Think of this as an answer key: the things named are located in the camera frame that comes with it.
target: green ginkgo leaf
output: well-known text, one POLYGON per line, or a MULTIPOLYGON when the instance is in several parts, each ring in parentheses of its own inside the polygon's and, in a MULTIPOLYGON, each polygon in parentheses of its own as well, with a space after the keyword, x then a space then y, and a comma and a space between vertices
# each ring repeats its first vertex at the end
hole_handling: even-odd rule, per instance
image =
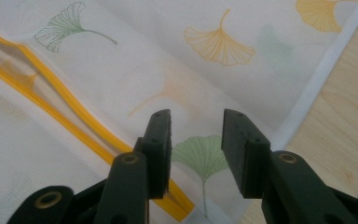
POLYGON ((295 47, 277 37, 272 25, 262 27, 257 38, 257 48, 268 66, 280 77, 298 75, 293 52, 295 47))
POLYGON ((206 181, 212 175, 228 168, 225 155, 220 148, 221 143, 222 139, 219 136, 191 137, 172 150, 172 161, 181 162, 200 177, 204 215, 206 217, 208 217, 205 192, 206 181))
POLYGON ((80 24, 80 13, 84 8, 86 8, 86 5, 82 2, 75 2, 69 5, 68 8, 53 17, 53 19, 48 22, 48 25, 34 36, 34 39, 39 44, 46 47, 46 49, 53 52, 59 51, 61 42, 68 35, 81 32, 92 32, 94 34, 101 35, 116 45, 117 41, 107 35, 83 29, 80 24))

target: wooden surface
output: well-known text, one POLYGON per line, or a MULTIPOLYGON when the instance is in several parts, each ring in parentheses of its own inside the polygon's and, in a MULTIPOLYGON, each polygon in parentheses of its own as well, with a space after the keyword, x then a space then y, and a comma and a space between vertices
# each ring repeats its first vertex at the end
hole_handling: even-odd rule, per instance
MULTIPOLYGON (((286 150, 328 186, 358 197, 358 29, 286 150)), ((259 200, 241 223, 266 223, 259 200)))

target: brass rivet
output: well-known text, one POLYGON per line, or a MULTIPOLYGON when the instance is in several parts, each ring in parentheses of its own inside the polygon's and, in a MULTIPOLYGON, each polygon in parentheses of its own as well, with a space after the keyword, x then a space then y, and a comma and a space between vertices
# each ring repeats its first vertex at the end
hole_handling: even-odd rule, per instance
POLYGON ((124 163, 133 164, 133 163, 136 163, 139 160, 139 158, 138 158, 138 156, 135 156, 135 155, 127 155, 127 156, 123 157, 121 160, 124 163))
POLYGON ((40 196, 35 202, 34 206, 39 209, 50 208, 62 199, 62 194, 58 191, 50 191, 40 196))
POLYGON ((287 163, 297 163, 297 158, 287 153, 279 155, 279 159, 287 163))

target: orange ginkgo leaf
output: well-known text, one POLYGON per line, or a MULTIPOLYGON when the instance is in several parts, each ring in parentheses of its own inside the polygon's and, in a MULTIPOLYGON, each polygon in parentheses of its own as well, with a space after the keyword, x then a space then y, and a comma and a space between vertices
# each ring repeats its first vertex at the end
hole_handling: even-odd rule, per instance
POLYGON ((167 97, 175 101, 177 104, 185 108, 192 119, 196 119, 201 112, 200 102, 194 100, 194 84, 197 83, 191 74, 182 71, 175 63, 164 61, 158 64, 164 71, 164 87, 162 91, 149 96, 129 113, 129 117, 142 110, 147 104, 157 100, 158 98, 167 97))
POLYGON ((358 0, 297 0, 296 9, 303 22, 322 32, 341 31, 334 13, 339 2, 358 2, 358 0))
POLYGON ((255 54, 255 50, 237 42, 223 30, 223 20, 228 12, 229 9, 223 15, 220 26, 215 31, 203 32, 193 27, 186 28, 185 40, 207 61, 226 66, 248 63, 255 54))

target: ginkgo leaf print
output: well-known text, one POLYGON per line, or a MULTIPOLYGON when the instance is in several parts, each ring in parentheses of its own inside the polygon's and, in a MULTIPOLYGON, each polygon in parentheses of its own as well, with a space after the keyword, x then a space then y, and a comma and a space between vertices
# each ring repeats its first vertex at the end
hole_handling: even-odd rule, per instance
POLYGON ((218 62, 226 66, 245 64, 251 60, 255 50, 237 42, 223 30, 223 21, 229 11, 230 9, 225 12, 220 20, 219 28, 215 31, 203 32, 193 27, 186 28, 185 40, 207 61, 218 62))
POLYGON ((358 0, 297 0, 296 9, 303 22, 322 32, 341 32, 334 14, 339 2, 358 2, 358 0))
POLYGON ((228 168, 226 158, 220 149, 221 143, 222 140, 219 136, 191 137, 172 150, 171 161, 178 161, 188 166, 200 177, 204 215, 206 217, 208 217, 206 181, 212 175, 228 168))
POLYGON ((276 75, 290 78, 298 75, 297 62, 293 55, 295 46, 281 41, 272 25, 261 28, 256 47, 276 75))
POLYGON ((197 82, 191 77, 191 74, 182 71, 177 63, 169 60, 158 64, 164 72, 164 86, 160 92, 145 98, 140 104, 134 107, 129 117, 142 110, 147 104, 157 100, 158 98, 170 98, 180 106, 182 106, 188 113, 191 119, 196 119, 201 112, 200 102, 194 100, 194 83, 197 82))
POLYGON ((117 41, 107 35, 83 29, 80 24, 80 13, 84 8, 86 8, 86 5, 82 2, 75 2, 69 5, 68 8, 64 9, 60 14, 51 19, 48 22, 48 25, 34 36, 34 39, 46 47, 46 49, 53 52, 59 51, 61 42, 68 35, 81 32, 91 32, 101 35, 116 45, 117 41))

